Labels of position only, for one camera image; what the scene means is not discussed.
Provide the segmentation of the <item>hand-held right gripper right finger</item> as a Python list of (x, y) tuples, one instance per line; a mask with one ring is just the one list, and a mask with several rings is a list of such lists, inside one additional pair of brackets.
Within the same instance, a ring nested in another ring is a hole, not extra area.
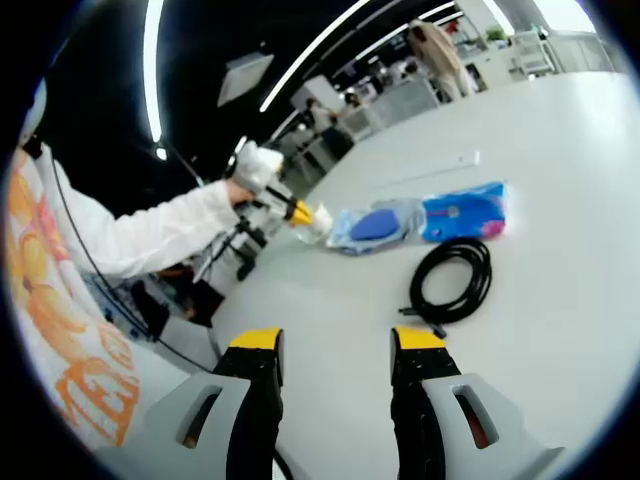
[(392, 329), (391, 387), (401, 479), (537, 479), (563, 451), (538, 441), (479, 375), (461, 373), (432, 333)]

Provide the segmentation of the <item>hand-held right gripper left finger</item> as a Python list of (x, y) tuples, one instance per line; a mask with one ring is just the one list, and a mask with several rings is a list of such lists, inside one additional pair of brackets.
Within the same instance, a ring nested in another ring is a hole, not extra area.
[(233, 339), (212, 371), (197, 374), (153, 407), (144, 455), (150, 479), (272, 479), (283, 418), (279, 327)]

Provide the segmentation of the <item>person's left hand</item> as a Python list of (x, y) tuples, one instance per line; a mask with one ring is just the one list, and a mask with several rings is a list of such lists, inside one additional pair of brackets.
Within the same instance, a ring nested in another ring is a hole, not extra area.
[(225, 181), (227, 196), (232, 206), (244, 203), (251, 203), (255, 199), (255, 194), (237, 184), (233, 179)]

